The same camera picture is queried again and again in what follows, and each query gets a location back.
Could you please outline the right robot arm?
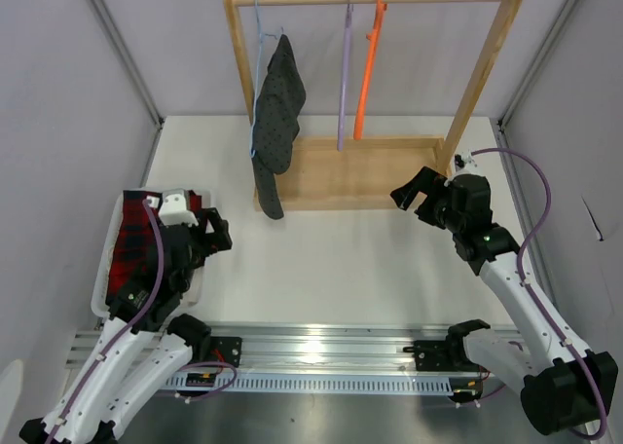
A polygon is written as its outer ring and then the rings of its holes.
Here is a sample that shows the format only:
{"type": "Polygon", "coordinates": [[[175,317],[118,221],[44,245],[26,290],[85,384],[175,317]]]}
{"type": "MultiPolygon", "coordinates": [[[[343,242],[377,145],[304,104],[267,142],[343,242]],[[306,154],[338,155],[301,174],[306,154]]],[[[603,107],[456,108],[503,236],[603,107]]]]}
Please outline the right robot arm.
{"type": "Polygon", "coordinates": [[[446,361],[459,370],[474,363],[492,372],[519,396],[539,433],[599,422],[594,436],[600,438],[618,366],[608,352],[593,352],[521,272],[518,243],[493,220],[488,179],[466,170],[446,177],[425,166],[390,196],[406,210],[418,194],[424,195],[415,211],[420,221],[451,232],[459,258],[495,294],[526,345],[511,346],[475,319],[450,328],[446,361]]]}

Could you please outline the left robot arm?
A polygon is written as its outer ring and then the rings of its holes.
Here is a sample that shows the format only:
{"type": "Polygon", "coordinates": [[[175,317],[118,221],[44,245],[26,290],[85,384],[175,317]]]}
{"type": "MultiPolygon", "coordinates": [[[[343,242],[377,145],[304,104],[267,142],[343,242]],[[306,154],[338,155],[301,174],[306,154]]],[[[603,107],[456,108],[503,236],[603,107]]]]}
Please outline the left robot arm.
{"type": "Polygon", "coordinates": [[[25,443],[116,443],[129,422],[174,373],[236,366],[214,354],[211,329],[175,315],[192,271],[232,248],[229,224],[214,207],[172,217],[144,208],[155,242],[113,299],[96,346],[74,383],[44,417],[24,423],[25,443]]]}

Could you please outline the purple plastic hanger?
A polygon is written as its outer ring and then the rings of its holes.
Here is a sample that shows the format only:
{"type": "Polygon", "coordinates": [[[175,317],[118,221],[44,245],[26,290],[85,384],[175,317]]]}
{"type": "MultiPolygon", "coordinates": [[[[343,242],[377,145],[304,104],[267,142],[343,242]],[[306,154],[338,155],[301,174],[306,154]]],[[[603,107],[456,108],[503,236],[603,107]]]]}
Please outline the purple plastic hanger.
{"type": "Polygon", "coordinates": [[[353,4],[351,0],[347,0],[345,27],[343,36],[343,52],[341,65],[341,84],[340,99],[338,112],[338,129],[337,129],[337,150],[341,152],[344,148],[345,127],[346,127],[346,108],[348,100],[348,77],[349,77],[349,61],[351,50],[351,25],[352,25],[353,4]]]}

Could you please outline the red plaid skirt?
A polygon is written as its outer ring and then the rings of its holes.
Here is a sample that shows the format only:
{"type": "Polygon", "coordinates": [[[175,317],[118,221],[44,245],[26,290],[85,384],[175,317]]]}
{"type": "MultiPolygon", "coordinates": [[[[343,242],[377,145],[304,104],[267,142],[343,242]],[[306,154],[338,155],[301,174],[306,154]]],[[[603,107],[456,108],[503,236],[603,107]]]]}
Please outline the red plaid skirt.
{"type": "MultiPolygon", "coordinates": [[[[187,190],[190,195],[190,206],[199,220],[201,214],[205,214],[202,207],[203,198],[192,190],[187,190]]],[[[130,282],[134,276],[142,276],[146,252],[148,247],[155,242],[154,233],[143,206],[145,200],[153,204],[154,213],[159,211],[162,204],[162,192],[148,190],[125,190],[123,205],[123,222],[118,236],[114,253],[113,262],[110,269],[107,303],[109,312],[113,307],[113,302],[122,288],[130,282]]],[[[158,293],[159,298],[174,299],[178,298],[181,305],[185,293],[158,293]]]]}

